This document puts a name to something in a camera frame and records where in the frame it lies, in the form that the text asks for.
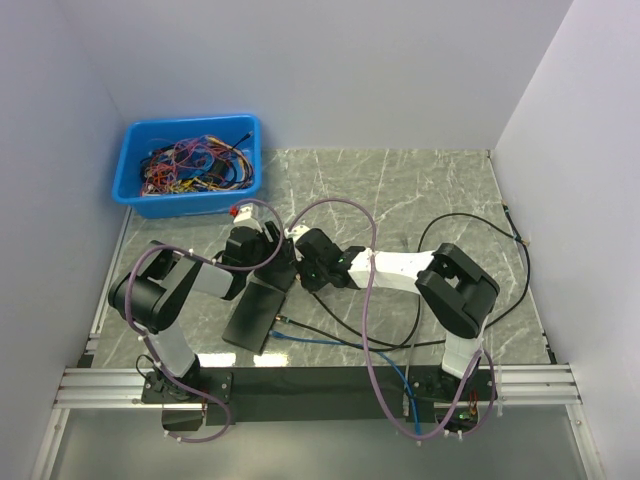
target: table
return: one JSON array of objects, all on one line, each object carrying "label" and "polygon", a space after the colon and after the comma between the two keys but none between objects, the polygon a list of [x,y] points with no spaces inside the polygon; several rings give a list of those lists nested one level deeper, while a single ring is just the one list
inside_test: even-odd
[{"label": "table", "polygon": [[[263,152],[263,172],[260,198],[277,209],[285,224],[314,200],[329,196],[350,198],[373,214],[379,226],[379,250],[414,251],[424,227],[433,218],[450,212],[473,213],[509,231],[491,161],[484,150],[282,149]],[[342,247],[370,242],[368,221],[353,207],[322,205],[304,220],[307,225],[324,230]],[[134,213],[126,226],[115,275],[135,260],[151,240],[193,248],[196,253],[211,257],[224,247],[231,228],[231,217],[224,214],[148,220]],[[490,320],[521,295],[525,272],[513,240],[476,220],[454,217],[437,223],[423,248],[432,250],[442,242],[460,246],[500,285]],[[318,295],[337,315],[360,330],[363,291],[339,290],[329,285]],[[192,292],[185,302],[179,321],[203,366],[364,365],[362,352],[348,347],[269,338],[263,354],[258,356],[225,343],[222,331],[237,301],[225,302]],[[399,343],[411,329],[416,305],[413,294],[376,290],[369,309],[369,336]],[[425,310],[419,340],[443,339],[444,329]],[[282,313],[343,339],[359,340],[337,325],[298,282],[289,291]],[[100,340],[92,367],[132,367],[137,356],[145,352],[144,345],[114,309],[105,308],[99,324]],[[279,322],[274,328],[293,336],[321,338]],[[530,294],[486,332],[485,345],[499,364],[549,363],[547,343]],[[412,363],[439,364],[442,353],[442,345],[418,348]],[[406,351],[390,356],[398,363],[406,363]],[[384,360],[374,357],[375,364],[384,364]]]}]

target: blue plastic bin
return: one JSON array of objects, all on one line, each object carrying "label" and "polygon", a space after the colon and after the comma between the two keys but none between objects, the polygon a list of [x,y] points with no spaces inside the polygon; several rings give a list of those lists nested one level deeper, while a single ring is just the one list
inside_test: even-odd
[{"label": "blue plastic bin", "polygon": [[[185,138],[213,135],[234,145],[246,133],[253,135],[238,148],[254,168],[253,184],[242,190],[140,196],[140,162],[151,151]],[[136,122],[129,127],[122,143],[112,196],[118,203],[132,206],[146,218],[177,217],[220,213],[243,198],[256,195],[262,184],[260,122],[253,115],[229,115],[207,118],[181,118]]]}]

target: gray marble surface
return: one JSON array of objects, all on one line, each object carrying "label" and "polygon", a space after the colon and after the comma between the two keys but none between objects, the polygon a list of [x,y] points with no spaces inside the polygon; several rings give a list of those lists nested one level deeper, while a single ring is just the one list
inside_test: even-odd
[{"label": "gray marble surface", "polygon": [[[285,224],[310,202],[328,196],[360,202],[373,214],[378,226],[378,250],[413,251],[424,227],[438,215],[469,212],[508,230],[501,196],[486,151],[434,150],[277,150],[263,155],[264,183],[261,198],[280,213]],[[304,218],[309,226],[322,228],[341,246],[368,245],[366,218],[347,205],[322,205]],[[133,214],[125,236],[120,267],[137,258],[151,240],[193,248],[212,256],[223,248],[231,229],[228,215],[205,215],[147,220]],[[525,273],[514,242],[486,225],[469,218],[450,218],[437,223],[424,243],[425,250],[442,242],[459,245],[501,287],[495,315],[521,294]],[[360,330],[363,291],[327,286],[319,296],[347,323]],[[369,335],[400,342],[415,319],[416,296],[407,292],[376,290],[370,306]],[[236,302],[225,302],[192,292],[179,317],[187,341],[209,366],[340,366],[363,365],[362,352],[347,348],[270,338],[263,355],[233,347],[221,339]],[[426,309],[420,341],[444,338],[444,330]],[[327,315],[296,282],[282,313],[344,339],[358,338]],[[276,324],[289,335],[320,338],[292,325]],[[487,331],[485,345],[502,364],[549,363],[545,341],[530,295],[514,312]],[[132,367],[144,346],[115,310],[104,314],[94,367]],[[438,364],[443,347],[416,350],[413,363]],[[406,351],[390,356],[405,363]],[[377,364],[384,361],[374,355]]]}]

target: blue cable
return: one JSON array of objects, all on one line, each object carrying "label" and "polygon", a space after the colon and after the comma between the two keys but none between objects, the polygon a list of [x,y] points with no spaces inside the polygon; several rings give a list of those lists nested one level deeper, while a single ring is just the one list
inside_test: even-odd
[{"label": "blue cable", "polygon": [[[292,337],[290,335],[285,335],[284,333],[276,332],[275,330],[271,330],[269,334],[273,338],[280,338],[283,340],[293,340],[294,342],[317,343],[320,345],[339,345],[342,347],[345,346],[344,343],[334,342],[332,340],[314,340],[311,338]],[[409,385],[409,382],[404,376],[404,373],[402,373],[402,370],[400,370],[400,368],[393,362],[393,360],[391,360],[382,352],[376,352],[376,353],[380,355],[382,358],[384,358],[389,365],[391,365],[391,367],[396,371],[396,373],[402,379],[402,382],[404,383],[404,386],[407,389],[407,392],[409,393],[409,395],[411,395],[411,397],[409,398],[409,401],[411,402],[411,409],[413,410],[413,423],[415,425],[415,431],[417,435],[422,435],[422,429],[420,428],[420,420],[418,419],[418,408],[416,407],[416,401],[413,399],[413,390],[411,390],[411,385]]]}]

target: gray floor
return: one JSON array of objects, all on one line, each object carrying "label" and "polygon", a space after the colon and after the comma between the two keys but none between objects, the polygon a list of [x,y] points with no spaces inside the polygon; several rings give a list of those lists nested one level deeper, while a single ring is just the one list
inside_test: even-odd
[{"label": "gray floor", "polygon": [[512,407],[462,443],[438,437],[419,448],[385,420],[243,424],[213,443],[177,445],[163,438],[157,411],[76,410],[51,478],[582,480],[586,475],[564,407]]},{"label": "gray floor", "polygon": [[[424,227],[438,215],[454,211],[475,213],[508,230],[501,196],[486,151],[433,150],[277,150],[264,152],[264,187],[261,197],[290,221],[310,202],[327,196],[348,197],[366,206],[379,225],[378,249],[413,251]],[[322,228],[339,245],[367,245],[370,228],[352,207],[321,206],[309,212],[306,224]],[[119,268],[129,265],[151,240],[193,248],[212,256],[223,248],[231,229],[227,215],[207,215],[145,220],[133,215],[126,232]],[[441,242],[462,247],[499,283],[493,318],[521,294],[525,273],[514,242],[468,218],[446,219],[427,236],[424,249]],[[362,291],[336,290],[330,286],[319,295],[346,321],[360,329]],[[232,347],[221,339],[235,303],[193,292],[181,312],[187,340],[207,366],[339,366],[363,365],[361,352],[348,348],[291,343],[269,339],[261,357]],[[399,342],[415,317],[416,298],[406,292],[375,292],[370,308],[370,335]],[[345,332],[298,284],[288,294],[282,313],[339,334]],[[293,326],[280,331],[309,336]],[[427,312],[420,340],[444,338],[444,330]],[[525,302],[485,335],[485,345],[496,362],[503,364],[548,363],[545,341],[533,301]],[[414,363],[437,364],[442,347],[421,348]],[[107,309],[94,367],[132,367],[144,346],[113,309]],[[405,362],[402,352],[392,354]],[[376,363],[384,361],[375,358]]]}]

